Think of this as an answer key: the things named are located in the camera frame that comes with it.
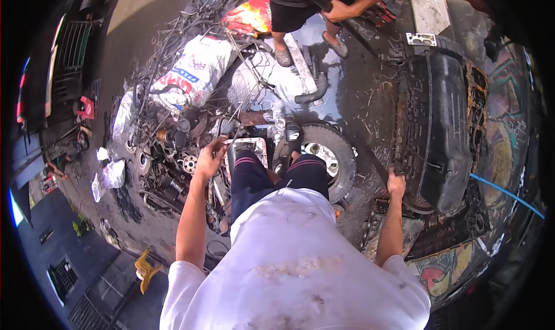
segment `white t-shirt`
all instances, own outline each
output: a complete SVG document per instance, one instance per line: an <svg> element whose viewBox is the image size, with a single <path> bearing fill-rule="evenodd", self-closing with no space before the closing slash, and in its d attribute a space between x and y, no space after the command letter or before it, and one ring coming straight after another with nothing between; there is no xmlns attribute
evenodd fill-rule
<svg viewBox="0 0 555 330"><path fill-rule="evenodd" d="M430 299L400 256L383 268L335 228L329 201L283 188L232 225L232 248L205 277L171 264L161 329L424 329Z"/></svg>

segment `blue cable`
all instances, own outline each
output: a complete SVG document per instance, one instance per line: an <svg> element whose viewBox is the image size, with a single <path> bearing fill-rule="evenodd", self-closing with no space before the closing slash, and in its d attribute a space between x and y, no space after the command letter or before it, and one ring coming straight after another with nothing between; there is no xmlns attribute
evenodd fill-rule
<svg viewBox="0 0 555 330"><path fill-rule="evenodd" d="M470 177L472 177L472 178L475 179L475 180L484 182L484 183L487 184L488 186L494 187L494 188L496 188L498 191L500 191L500 192L502 192L502 193L504 193L504 194L509 195L511 198L515 199L516 201L520 202L521 204L523 204L524 206L526 206L527 208L529 208L530 210L532 210L532 212L534 212L535 214L537 214L541 219L545 219L545 216L542 215L542 214L538 211L538 209L536 209L534 206L530 205L528 202L522 200L521 198L519 198L519 197L516 196L515 194L509 192L508 190L503 189L503 188L499 187L498 185L496 185L495 183L489 182L488 180L483 179L482 177L480 177L480 176L478 176L478 175L475 175L475 174L473 174L473 173L470 173Z"/></svg>

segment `plastic bag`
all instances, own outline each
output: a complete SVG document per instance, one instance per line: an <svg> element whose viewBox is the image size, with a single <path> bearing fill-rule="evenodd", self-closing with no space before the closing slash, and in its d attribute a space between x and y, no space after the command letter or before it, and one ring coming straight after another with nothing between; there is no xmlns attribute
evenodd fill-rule
<svg viewBox="0 0 555 330"><path fill-rule="evenodd" d="M272 31L270 0L249 0L227 12L221 23L239 34L267 34Z"/></svg>
<svg viewBox="0 0 555 330"><path fill-rule="evenodd" d="M108 159L108 150L104 147L98 147L97 160L102 161Z"/></svg>
<svg viewBox="0 0 555 330"><path fill-rule="evenodd" d="M137 92L143 90L142 85L137 85ZM133 103L133 88L130 88L121 98L119 103L118 113L115 116L114 126L112 127L112 139L125 143L129 139L132 129L129 127L131 124L131 112L134 110Z"/></svg>
<svg viewBox="0 0 555 330"><path fill-rule="evenodd" d="M150 87L154 101L164 105L174 116L189 105L202 107L214 86L237 57L229 41L198 35L187 42L173 68Z"/></svg>
<svg viewBox="0 0 555 330"><path fill-rule="evenodd" d="M99 202L106 189L120 188L125 183L125 161L118 160L108 163L101 174L94 175L90 188L93 191L94 201Z"/></svg>

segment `scrap metal pile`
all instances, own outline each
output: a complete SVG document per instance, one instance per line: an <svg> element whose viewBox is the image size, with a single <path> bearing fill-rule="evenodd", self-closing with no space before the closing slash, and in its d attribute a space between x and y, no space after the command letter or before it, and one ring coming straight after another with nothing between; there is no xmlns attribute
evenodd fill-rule
<svg viewBox="0 0 555 330"><path fill-rule="evenodd" d="M154 54L125 88L112 137L133 154L138 192L151 210L180 215L200 149L218 136L248 136L246 125L267 125L264 117L274 116L256 101L267 83L253 67L254 83L222 78L237 57L245 63L242 51L271 52L263 41L222 25L225 13L245 1L189 0L153 38ZM253 105L260 107L254 116L247 114ZM229 186L222 167L207 200L207 223L219 234L230 222Z"/></svg>

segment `sandal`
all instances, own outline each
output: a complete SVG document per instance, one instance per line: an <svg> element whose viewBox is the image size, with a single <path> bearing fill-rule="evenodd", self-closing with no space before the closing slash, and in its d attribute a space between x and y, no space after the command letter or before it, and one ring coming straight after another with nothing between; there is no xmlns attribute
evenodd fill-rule
<svg viewBox="0 0 555 330"><path fill-rule="evenodd" d="M343 43L343 41L341 41L339 38L337 38L337 41L339 41L339 43L334 45L333 43L326 40L326 38L323 36L324 33L325 33L325 31L322 32L323 41L325 43L327 43L331 47L331 49L333 49L341 59L343 59L343 60L347 59L349 57L349 49L347 48L345 43Z"/></svg>
<svg viewBox="0 0 555 330"><path fill-rule="evenodd" d="M287 48L287 46L283 51L280 51L277 48L274 49L274 53L276 56L276 61L279 65L283 66L284 68L288 68L289 66L293 65L293 58L291 57L291 53L289 53L289 49Z"/></svg>

